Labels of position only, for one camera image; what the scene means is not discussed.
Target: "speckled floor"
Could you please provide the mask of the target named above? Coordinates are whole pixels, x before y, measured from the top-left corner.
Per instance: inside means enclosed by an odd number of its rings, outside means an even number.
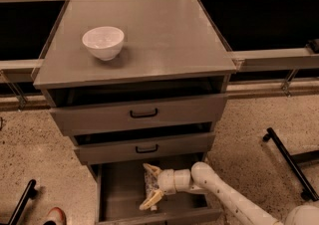
[[[230,99],[216,128],[208,162],[220,177],[273,216],[283,220],[289,210],[305,202],[301,185],[274,143],[262,137],[268,127],[294,154],[319,149],[319,89],[286,98]],[[63,208],[68,225],[94,224],[96,183],[81,166],[73,145],[61,136],[41,98],[33,98],[22,112],[14,99],[0,100],[0,223],[7,222],[27,182],[37,180],[39,194],[29,201],[21,224],[41,224],[53,206]],[[319,192],[319,164],[302,167]],[[239,224],[227,211],[207,224]]]

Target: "drawer handle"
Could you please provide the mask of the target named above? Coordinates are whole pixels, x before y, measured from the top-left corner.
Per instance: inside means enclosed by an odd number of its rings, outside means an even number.
[[[154,117],[154,116],[158,115],[158,113],[159,113],[158,109],[154,109],[152,112],[143,112],[143,113],[137,113],[134,111],[130,111],[130,116],[132,118]]]
[[[159,149],[159,145],[156,144],[156,146],[154,148],[150,148],[150,149],[144,149],[142,150],[141,148],[139,148],[138,146],[136,146],[136,152],[137,153],[151,153],[151,152],[156,152]]]

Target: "gray cabinet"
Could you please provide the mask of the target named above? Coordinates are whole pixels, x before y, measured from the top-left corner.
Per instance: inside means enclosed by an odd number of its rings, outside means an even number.
[[[211,149],[235,72],[197,0],[71,0],[62,23],[34,85],[97,180],[97,224],[217,219],[219,206],[204,195],[168,196],[156,213],[139,210],[144,162],[191,168]],[[103,25],[127,37],[109,62],[81,45],[89,26]]]

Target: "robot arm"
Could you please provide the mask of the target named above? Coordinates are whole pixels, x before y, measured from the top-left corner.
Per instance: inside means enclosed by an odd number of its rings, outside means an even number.
[[[158,181],[159,189],[140,206],[141,210],[150,208],[159,202],[164,195],[188,192],[192,194],[213,193],[243,225],[283,225],[259,206],[241,195],[220,179],[213,169],[204,162],[196,163],[191,172],[183,170],[156,170],[153,176]],[[318,224],[319,209],[312,206],[299,206],[293,209],[285,225]]]

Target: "black pole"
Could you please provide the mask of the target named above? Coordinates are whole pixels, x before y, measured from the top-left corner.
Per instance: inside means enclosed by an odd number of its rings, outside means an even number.
[[[30,180],[26,189],[23,192],[23,195],[20,198],[19,203],[16,206],[16,209],[14,210],[8,225],[16,225],[20,219],[20,216],[29,200],[29,198],[32,198],[36,195],[37,191],[35,190],[34,186],[36,185],[36,180]]]
[[[306,176],[303,174],[303,172],[300,170],[297,163],[294,161],[293,157],[290,155],[286,147],[283,145],[275,131],[270,127],[267,129],[268,134],[263,137],[265,141],[269,140],[269,138],[272,138],[275,144],[277,145],[278,149],[280,150],[281,154],[286,159],[287,163],[291,167],[292,171],[295,173],[295,175],[298,177],[299,181],[301,182],[302,186],[304,187],[304,190],[307,194],[311,197],[313,201],[319,200],[317,192],[314,190],[314,188],[311,186],[310,182],[307,180]]]

